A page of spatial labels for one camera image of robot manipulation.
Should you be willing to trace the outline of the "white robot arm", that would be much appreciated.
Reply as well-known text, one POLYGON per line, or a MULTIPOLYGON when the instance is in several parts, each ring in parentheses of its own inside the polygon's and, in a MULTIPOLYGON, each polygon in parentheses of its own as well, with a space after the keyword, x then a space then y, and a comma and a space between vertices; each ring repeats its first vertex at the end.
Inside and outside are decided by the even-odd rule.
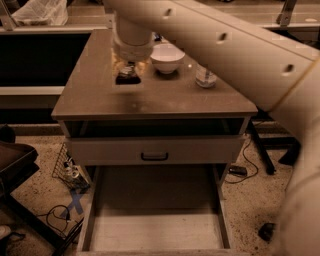
POLYGON ((195 0, 106 0, 132 23, 124 40, 157 32, 289 131, 301 151, 273 256, 320 256, 320 56, 317 49, 195 0))

